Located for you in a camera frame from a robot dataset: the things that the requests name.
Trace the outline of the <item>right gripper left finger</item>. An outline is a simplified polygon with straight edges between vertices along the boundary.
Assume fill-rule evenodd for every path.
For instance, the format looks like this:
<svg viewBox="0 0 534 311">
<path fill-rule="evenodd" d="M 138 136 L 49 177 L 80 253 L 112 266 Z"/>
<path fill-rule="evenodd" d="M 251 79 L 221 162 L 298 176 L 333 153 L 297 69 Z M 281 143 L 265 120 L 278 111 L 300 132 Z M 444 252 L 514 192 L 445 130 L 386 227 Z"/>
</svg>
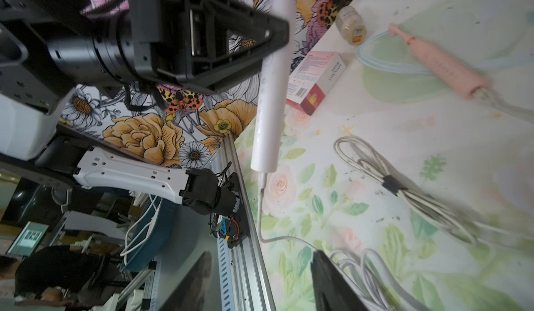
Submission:
<svg viewBox="0 0 534 311">
<path fill-rule="evenodd" d="M 213 275 L 212 256 L 206 251 L 159 309 L 164 311 L 204 310 Z"/>
</svg>

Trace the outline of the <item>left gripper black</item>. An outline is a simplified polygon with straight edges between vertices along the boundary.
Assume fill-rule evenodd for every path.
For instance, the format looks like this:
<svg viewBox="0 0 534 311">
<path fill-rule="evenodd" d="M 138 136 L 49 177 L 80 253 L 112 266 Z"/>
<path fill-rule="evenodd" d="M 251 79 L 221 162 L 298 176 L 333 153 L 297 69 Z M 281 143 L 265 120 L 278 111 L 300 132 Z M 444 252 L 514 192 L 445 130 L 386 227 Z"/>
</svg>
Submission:
<svg viewBox="0 0 534 311">
<path fill-rule="evenodd" d="M 45 77 L 107 94 L 169 84 L 220 94 L 289 42 L 289 22 L 235 0 L 45 0 Z"/>
</svg>

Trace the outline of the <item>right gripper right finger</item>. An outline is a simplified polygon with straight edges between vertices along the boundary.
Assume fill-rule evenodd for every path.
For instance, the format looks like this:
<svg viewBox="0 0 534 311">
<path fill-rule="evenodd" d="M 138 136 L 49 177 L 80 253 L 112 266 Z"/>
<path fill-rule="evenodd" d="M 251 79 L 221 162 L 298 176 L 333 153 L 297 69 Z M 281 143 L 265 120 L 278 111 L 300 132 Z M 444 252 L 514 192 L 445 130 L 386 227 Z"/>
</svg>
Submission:
<svg viewBox="0 0 534 311">
<path fill-rule="evenodd" d="M 314 251 L 311 277 L 317 311 L 365 311 L 366 306 L 322 251 Z"/>
</svg>

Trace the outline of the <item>pink electric toothbrush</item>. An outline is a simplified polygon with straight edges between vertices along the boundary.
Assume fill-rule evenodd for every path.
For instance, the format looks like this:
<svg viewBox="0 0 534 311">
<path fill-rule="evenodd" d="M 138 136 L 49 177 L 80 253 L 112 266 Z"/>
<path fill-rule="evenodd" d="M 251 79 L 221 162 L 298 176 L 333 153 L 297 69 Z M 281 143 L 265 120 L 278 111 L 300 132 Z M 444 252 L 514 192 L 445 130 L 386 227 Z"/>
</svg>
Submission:
<svg viewBox="0 0 534 311">
<path fill-rule="evenodd" d="M 418 61 L 463 98 L 472 99 L 477 90 L 491 87 L 488 80 L 450 54 L 403 32 L 396 24 L 389 25 L 389 34 L 401 37 Z"/>
</svg>

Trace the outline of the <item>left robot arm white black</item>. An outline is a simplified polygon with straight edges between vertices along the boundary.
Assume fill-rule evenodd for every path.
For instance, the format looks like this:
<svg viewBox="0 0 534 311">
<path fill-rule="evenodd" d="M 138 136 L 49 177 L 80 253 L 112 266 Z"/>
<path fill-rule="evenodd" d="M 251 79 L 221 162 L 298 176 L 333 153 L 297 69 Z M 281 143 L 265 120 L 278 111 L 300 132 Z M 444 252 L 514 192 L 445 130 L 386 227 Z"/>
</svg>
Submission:
<svg viewBox="0 0 534 311">
<path fill-rule="evenodd" d="M 56 127 L 79 84 L 109 98 L 132 90 L 167 105 L 158 87 L 203 95 L 266 74 L 288 46 L 290 14 L 235 0 L 1 0 L 1 166 L 57 190 L 112 187 L 233 217 L 236 186 L 208 169 L 183 169 L 180 129 L 126 118 L 108 144 L 91 146 Z"/>
</svg>

